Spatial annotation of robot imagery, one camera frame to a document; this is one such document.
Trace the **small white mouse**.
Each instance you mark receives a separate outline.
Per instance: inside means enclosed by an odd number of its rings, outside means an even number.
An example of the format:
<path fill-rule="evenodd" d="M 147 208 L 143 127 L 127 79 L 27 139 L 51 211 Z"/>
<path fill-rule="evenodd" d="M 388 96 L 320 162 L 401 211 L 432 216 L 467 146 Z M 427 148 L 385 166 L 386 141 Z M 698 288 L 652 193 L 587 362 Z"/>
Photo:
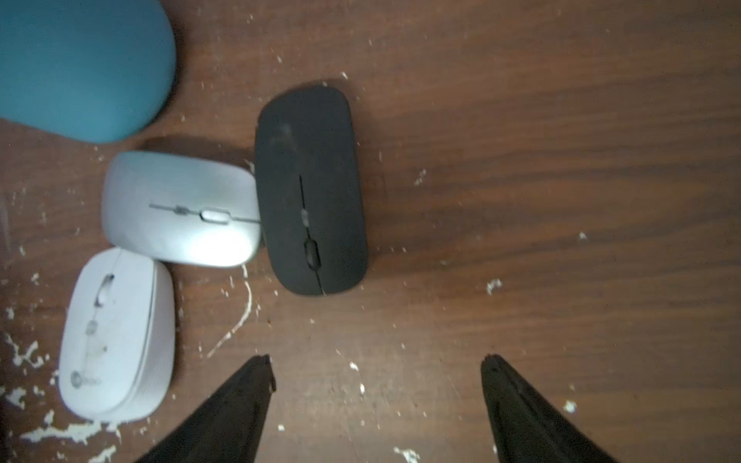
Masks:
<path fill-rule="evenodd" d="M 63 403 L 86 420 L 133 422 L 152 415 L 171 382 L 175 295 L 168 269 L 111 248 L 76 281 L 59 359 Z"/>

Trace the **black mouse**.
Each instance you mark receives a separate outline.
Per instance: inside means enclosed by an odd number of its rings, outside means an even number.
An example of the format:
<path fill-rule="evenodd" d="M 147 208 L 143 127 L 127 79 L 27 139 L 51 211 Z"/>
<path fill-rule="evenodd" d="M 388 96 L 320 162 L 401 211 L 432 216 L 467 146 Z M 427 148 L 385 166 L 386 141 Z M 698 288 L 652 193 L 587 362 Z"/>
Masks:
<path fill-rule="evenodd" d="M 348 291 L 369 265 L 349 102 L 331 87 L 276 96 L 260 113 L 255 165 L 272 269 L 303 296 Z"/>

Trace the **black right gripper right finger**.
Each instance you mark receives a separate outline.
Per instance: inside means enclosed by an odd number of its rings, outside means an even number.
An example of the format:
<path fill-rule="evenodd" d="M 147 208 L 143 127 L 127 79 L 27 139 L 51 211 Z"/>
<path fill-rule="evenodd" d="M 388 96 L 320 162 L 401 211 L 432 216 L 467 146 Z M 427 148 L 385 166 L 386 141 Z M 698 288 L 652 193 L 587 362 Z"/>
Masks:
<path fill-rule="evenodd" d="M 501 462 L 617 462 L 573 426 L 502 356 L 486 356 L 480 374 Z"/>

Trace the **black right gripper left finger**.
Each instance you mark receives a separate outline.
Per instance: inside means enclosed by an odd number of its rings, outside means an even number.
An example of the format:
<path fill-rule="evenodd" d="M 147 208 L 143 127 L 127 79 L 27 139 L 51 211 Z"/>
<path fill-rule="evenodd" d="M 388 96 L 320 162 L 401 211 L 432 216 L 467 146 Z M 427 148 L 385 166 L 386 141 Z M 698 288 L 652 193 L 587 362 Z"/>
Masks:
<path fill-rule="evenodd" d="M 270 357 L 252 357 L 139 460 L 253 462 L 276 389 Z"/>

